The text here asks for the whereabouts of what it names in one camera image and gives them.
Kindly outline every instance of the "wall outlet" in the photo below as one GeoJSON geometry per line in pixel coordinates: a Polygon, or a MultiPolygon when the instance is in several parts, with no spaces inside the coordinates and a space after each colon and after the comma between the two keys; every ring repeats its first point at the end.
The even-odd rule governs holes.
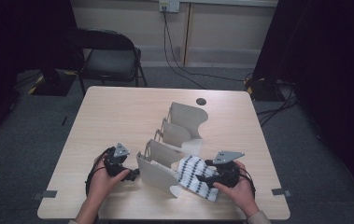
{"type": "Polygon", "coordinates": [[[179,12],[178,1],[159,1],[159,11],[163,12],[179,12]]]}

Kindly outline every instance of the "sleeve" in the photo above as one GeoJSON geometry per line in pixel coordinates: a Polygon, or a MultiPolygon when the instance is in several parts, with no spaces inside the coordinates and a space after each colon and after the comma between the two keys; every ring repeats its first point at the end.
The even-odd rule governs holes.
{"type": "Polygon", "coordinates": [[[264,214],[263,211],[259,211],[252,217],[249,217],[248,223],[249,224],[271,224],[270,220],[267,218],[267,216],[264,214]]]}

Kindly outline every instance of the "chair backrest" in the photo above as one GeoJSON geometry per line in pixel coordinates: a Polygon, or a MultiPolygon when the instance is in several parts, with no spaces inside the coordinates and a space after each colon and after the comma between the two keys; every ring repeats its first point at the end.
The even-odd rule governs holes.
{"type": "Polygon", "coordinates": [[[134,43],[127,36],[109,30],[69,28],[64,38],[83,49],[135,49],[134,43]]]}

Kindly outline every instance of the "striped cloth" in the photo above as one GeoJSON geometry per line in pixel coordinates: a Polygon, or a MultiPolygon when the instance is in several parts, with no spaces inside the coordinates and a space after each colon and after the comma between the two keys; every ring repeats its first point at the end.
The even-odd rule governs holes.
{"type": "Polygon", "coordinates": [[[209,177],[217,174],[215,170],[208,168],[202,159],[189,155],[180,160],[177,169],[177,181],[183,187],[214,202],[217,199],[218,190],[215,188],[209,189],[205,182],[197,179],[196,175],[209,177]]]}

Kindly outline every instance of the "wooden table top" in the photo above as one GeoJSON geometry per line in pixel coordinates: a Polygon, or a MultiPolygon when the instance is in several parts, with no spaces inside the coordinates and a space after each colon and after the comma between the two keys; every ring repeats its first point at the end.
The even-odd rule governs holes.
{"type": "MultiPolygon", "coordinates": [[[[208,120],[199,127],[204,142],[203,160],[214,159],[220,150],[240,151],[256,187],[256,202],[270,219],[288,219],[290,210],[283,195],[271,189],[280,183],[249,95],[244,91],[203,91],[154,88],[90,87],[66,140],[44,198],[37,211],[45,219],[75,218],[86,198],[85,181],[94,159],[108,147],[122,143],[131,154],[124,162],[138,168],[136,154],[160,129],[172,102],[203,108],[208,120]],[[204,98],[206,105],[196,104],[204,98]]],[[[120,182],[103,203],[100,218],[106,219],[242,219],[244,214],[219,193],[215,203],[183,190],[178,198],[142,182],[120,182]]]]}

